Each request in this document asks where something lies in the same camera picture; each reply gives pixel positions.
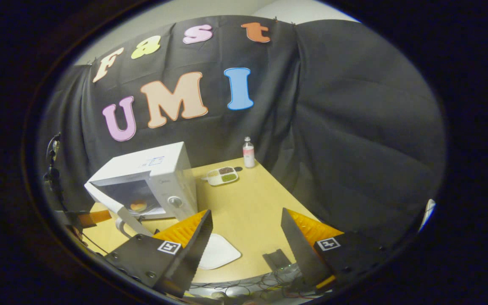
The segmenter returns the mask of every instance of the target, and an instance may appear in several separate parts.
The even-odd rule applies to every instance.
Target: blue letter
[[[248,95],[248,68],[229,68],[223,74],[229,78],[231,84],[231,102],[227,105],[230,110],[248,109],[253,101]]]

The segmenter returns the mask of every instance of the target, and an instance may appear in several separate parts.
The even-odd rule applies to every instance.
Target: white microwave
[[[184,220],[197,213],[195,178],[184,142],[114,157],[84,186],[117,215],[116,227],[127,237],[125,223],[152,235],[138,218]]]

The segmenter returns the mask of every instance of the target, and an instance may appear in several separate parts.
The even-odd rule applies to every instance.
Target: cable
[[[89,239],[89,237],[87,237],[84,232],[82,233],[82,236],[86,237],[88,239],[88,241],[91,241],[91,243],[93,243],[93,245],[95,245],[96,247],[98,247],[99,249],[101,249],[101,251],[103,251],[104,253],[107,253],[107,251],[105,251],[103,248],[101,248],[99,245],[97,245],[96,243],[94,243],[91,239]]]

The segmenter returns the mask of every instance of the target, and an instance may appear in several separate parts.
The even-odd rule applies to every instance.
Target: purple letter
[[[184,43],[190,44],[195,42],[207,41],[212,37],[212,27],[209,25],[198,25],[196,27],[189,28],[184,32]]]
[[[120,129],[118,123],[116,123],[116,116],[114,115],[116,110],[115,104],[109,105],[103,109],[103,115],[107,120],[108,131],[116,141],[127,141],[131,139],[137,131],[137,124],[135,123],[135,116],[133,116],[131,103],[133,103],[133,97],[126,97],[120,101],[120,106],[124,108],[125,120],[128,123],[128,127],[125,130]]]

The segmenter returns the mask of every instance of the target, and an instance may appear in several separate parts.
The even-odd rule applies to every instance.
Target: orange letter
[[[148,127],[156,128],[165,125],[167,119],[161,116],[160,108],[172,119],[178,119],[180,105],[184,104],[182,117],[185,119],[204,116],[208,108],[203,105],[199,80],[203,77],[201,72],[190,72],[182,75],[176,83],[174,93],[171,93],[160,81],[153,81],[141,87],[146,95],[150,110]]]
[[[99,64],[99,70],[97,71],[97,75],[93,79],[94,83],[107,75],[107,68],[112,67],[112,64],[114,64],[114,61],[116,60],[116,56],[120,55],[122,52],[124,52],[124,48],[119,48],[118,50],[111,53],[109,56],[101,59],[101,63]]]
[[[264,37],[261,31],[269,31],[268,27],[262,27],[258,22],[244,23],[241,27],[246,28],[248,38],[257,42],[269,42],[269,37]]]

